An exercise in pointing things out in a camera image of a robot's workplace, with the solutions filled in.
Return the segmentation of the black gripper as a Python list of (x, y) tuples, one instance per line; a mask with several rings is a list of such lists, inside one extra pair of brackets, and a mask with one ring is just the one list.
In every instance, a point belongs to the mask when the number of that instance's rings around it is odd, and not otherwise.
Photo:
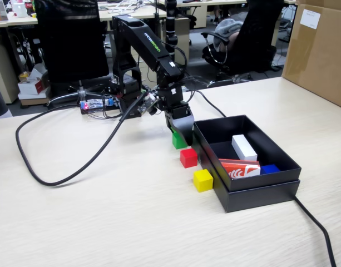
[(159, 99), (159, 108), (165, 113), (166, 125), (169, 130), (172, 133), (177, 132), (182, 140), (191, 146), (194, 117), (189, 104), (184, 101), (183, 95), (162, 95)]

